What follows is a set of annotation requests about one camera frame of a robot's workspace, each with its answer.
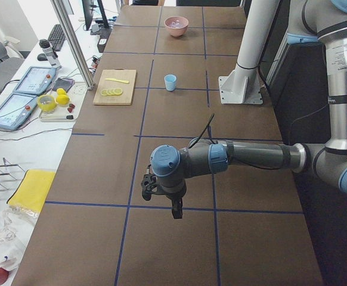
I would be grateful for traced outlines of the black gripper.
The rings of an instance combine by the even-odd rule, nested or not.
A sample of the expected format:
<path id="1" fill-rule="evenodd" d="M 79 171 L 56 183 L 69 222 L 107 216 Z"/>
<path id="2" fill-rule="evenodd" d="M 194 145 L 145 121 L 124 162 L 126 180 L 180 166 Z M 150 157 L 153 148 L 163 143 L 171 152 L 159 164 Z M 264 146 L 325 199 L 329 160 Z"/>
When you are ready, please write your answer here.
<path id="1" fill-rule="evenodd" d="M 166 195 L 166 197 L 171 200 L 171 211 L 174 219 L 182 219 L 182 198 L 185 196 L 185 194 L 186 191 L 180 191 Z"/>

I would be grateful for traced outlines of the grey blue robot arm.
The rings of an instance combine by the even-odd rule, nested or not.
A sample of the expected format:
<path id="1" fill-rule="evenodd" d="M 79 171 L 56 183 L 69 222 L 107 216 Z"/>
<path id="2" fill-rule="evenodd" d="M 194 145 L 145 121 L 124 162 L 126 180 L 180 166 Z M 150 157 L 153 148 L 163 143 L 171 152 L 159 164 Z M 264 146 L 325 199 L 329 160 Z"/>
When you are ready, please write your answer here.
<path id="1" fill-rule="evenodd" d="M 161 145 L 141 182 L 143 199 L 168 197 L 173 217 L 180 219 L 186 179 L 223 172 L 231 164 L 310 171 L 347 194 L 347 1 L 292 1 L 287 41 L 326 48 L 330 139 L 323 145 L 271 145 L 197 137 L 180 150 Z"/>

